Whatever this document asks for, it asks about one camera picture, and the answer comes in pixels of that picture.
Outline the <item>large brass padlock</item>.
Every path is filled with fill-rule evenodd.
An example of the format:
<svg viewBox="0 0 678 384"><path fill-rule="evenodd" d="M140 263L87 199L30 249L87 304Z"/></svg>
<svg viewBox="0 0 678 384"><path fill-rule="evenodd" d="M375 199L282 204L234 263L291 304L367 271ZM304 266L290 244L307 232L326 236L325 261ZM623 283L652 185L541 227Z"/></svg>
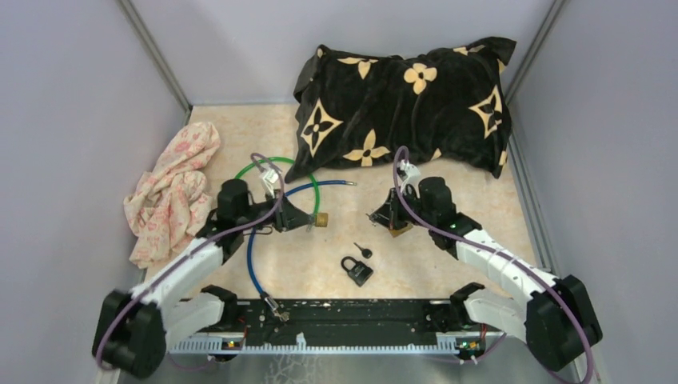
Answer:
<svg viewBox="0 0 678 384"><path fill-rule="evenodd" d="M393 238L397 238L398 236L401 236L402 234L410 231L412 228L413 228L413 225L411 223L406 223L400 229L389 229L389 233Z"/></svg>

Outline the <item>small brass padlock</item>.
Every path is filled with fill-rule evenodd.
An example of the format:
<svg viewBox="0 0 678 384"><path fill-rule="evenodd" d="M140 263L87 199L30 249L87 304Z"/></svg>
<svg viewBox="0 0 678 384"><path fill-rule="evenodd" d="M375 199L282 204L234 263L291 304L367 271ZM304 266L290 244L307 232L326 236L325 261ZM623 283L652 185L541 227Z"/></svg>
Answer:
<svg viewBox="0 0 678 384"><path fill-rule="evenodd" d="M312 228L325 228L329 224L329 215L327 213L318 212L309 216L309 223L307 230Z"/></svg>

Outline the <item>green cable lock loop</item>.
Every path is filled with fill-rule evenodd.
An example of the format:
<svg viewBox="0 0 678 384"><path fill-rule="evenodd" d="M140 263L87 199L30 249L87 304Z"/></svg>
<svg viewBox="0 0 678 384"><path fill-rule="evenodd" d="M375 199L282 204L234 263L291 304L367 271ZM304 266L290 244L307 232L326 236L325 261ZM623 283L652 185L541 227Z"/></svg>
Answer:
<svg viewBox="0 0 678 384"><path fill-rule="evenodd" d="M270 157L269 160L271 162L282 162L282 163L286 163L286 164L293 164L293 159L291 159L291 158ZM250 163L249 165L240 169L240 171L234 177L236 179L240 179L242 176L244 176L247 172L252 170L254 167L255 167L255 164ZM313 189L314 206L313 206L313 212L310 214L311 219L310 219L310 223L309 223L310 227L313 228L316 224L317 215L319 214L320 203L321 203L321 194L320 194L319 182L315 179L315 177L312 174L309 176L309 180L310 180L310 183L304 184L304 185L299 186L299 187L295 187L292 190L287 191L285 196L289 197L296 192L306 190L306 189L309 189L309 188Z"/></svg>

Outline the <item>black Kaijing padlock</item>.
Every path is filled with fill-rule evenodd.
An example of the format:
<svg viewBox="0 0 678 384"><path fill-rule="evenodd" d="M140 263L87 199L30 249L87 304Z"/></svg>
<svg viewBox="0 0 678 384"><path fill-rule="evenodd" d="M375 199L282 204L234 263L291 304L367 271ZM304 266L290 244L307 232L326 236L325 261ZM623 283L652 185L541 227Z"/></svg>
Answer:
<svg viewBox="0 0 678 384"><path fill-rule="evenodd" d="M341 268L359 287L363 287L363 285L373 275L373 269L371 267L351 256L343 257L341 260Z"/></svg>

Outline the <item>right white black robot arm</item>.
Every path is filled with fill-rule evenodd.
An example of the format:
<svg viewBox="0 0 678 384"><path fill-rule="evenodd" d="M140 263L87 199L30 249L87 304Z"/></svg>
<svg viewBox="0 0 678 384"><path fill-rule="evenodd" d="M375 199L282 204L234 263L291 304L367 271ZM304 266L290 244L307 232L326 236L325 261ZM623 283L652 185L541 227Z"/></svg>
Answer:
<svg viewBox="0 0 678 384"><path fill-rule="evenodd" d="M521 340L545 368L558 371L603 338L584 283L559 278L500 246L482 225L459 211L441 177L418 186L393 187L385 202L369 214L371 222L397 236L413 226L425 228L437 248L481 271L505 295L469 283L451 299L454 326L477 323Z"/></svg>

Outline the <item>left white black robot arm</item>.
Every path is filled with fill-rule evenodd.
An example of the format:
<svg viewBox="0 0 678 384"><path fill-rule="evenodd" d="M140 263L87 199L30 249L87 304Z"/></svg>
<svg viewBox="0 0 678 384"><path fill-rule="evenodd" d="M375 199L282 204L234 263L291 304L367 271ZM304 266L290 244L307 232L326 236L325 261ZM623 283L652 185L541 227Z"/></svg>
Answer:
<svg viewBox="0 0 678 384"><path fill-rule="evenodd" d="M215 209L180 255L149 281L106 295L92 346L96 363L148 378L186 338L202 330L240 330L235 293L209 285L191 299L185 295L236 253L246 231L269 226L282 233L311 226L317 216L297 208L281 189L270 186L264 201L251 202L246 181L223 182Z"/></svg>

